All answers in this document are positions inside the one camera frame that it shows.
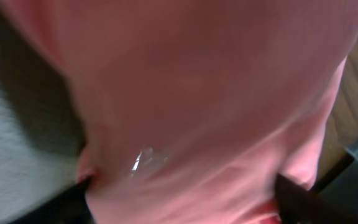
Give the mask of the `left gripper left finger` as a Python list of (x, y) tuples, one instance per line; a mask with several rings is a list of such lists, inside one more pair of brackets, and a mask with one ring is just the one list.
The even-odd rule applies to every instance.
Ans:
[(92, 217), (85, 199), (85, 192), (91, 181), (92, 178), (87, 177), (8, 224), (91, 223)]

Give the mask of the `salmon pink garment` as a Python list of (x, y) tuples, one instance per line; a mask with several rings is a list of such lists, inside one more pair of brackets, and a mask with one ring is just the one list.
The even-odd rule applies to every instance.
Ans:
[(310, 188), (358, 1), (0, 1), (61, 72), (97, 223), (267, 223)]

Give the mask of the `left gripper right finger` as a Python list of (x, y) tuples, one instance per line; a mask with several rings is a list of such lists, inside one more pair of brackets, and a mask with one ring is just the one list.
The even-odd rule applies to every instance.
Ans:
[(284, 223), (355, 223), (358, 213), (332, 204), (319, 193), (352, 162), (345, 156), (311, 190), (306, 190), (289, 178), (278, 174), (274, 193)]

